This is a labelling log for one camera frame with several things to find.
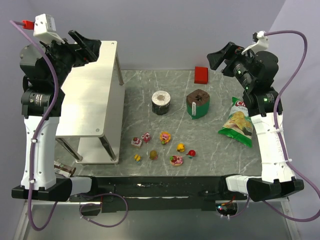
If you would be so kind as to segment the yellow pink lion toy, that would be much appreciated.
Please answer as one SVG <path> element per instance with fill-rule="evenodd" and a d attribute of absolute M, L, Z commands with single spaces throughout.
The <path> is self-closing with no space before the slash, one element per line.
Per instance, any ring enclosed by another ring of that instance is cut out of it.
<path fill-rule="evenodd" d="M 166 131 L 163 131 L 161 132 L 159 139 L 162 145 L 166 145 L 171 140 L 171 134 Z"/>

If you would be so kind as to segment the pink red mushroom toy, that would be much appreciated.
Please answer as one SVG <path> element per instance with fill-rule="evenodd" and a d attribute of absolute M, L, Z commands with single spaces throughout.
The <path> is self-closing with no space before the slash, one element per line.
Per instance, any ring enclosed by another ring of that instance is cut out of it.
<path fill-rule="evenodd" d="M 145 132 L 141 138 L 145 143 L 148 143 L 151 140 L 151 135 L 149 132 Z"/>

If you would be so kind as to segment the strawberry cake toy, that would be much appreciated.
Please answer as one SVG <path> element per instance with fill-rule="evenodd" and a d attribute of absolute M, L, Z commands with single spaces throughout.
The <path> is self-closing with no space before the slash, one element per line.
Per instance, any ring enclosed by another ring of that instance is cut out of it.
<path fill-rule="evenodd" d="M 142 146 L 142 140 L 138 137 L 134 137 L 131 140 L 131 145 L 135 148 L 140 148 Z"/>

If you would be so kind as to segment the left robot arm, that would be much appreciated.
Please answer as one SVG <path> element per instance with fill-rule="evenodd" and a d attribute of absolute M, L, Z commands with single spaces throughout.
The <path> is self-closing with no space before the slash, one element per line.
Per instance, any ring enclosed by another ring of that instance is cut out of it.
<path fill-rule="evenodd" d="M 11 190 L 14 199 L 65 202 L 73 195 L 92 196 L 99 189 L 96 177 L 57 177 L 55 173 L 54 145 L 65 97 L 61 87 L 72 68 L 98 60 L 102 44 L 75 30 L 68 34 L 73 44 L 55 40 L 49 44 L 31 43 L 20 52 L 26 154 L 20 185 Z"/>

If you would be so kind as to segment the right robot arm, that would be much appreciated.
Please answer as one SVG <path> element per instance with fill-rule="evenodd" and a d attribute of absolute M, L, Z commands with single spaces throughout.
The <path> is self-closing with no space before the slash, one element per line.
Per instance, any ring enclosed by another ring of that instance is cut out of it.
<path fill-rule="evenodd" d="M 222 63 L 222 74 L 235 77 L 243 87 L 243 101 L 253 123 L 261 156 L 261 175 L 229 175 L 225 178 L 230 192 L 248 195 L 254 202 L 288 197 L 304 189 L 289 167 L 284 133 L 283 107 L 273 88 L 279 70 L 278 57 L 260 50 L 245 50 L 229 42 L 221 50 L 207 55 L 209 67 L 216 70 Z"/>

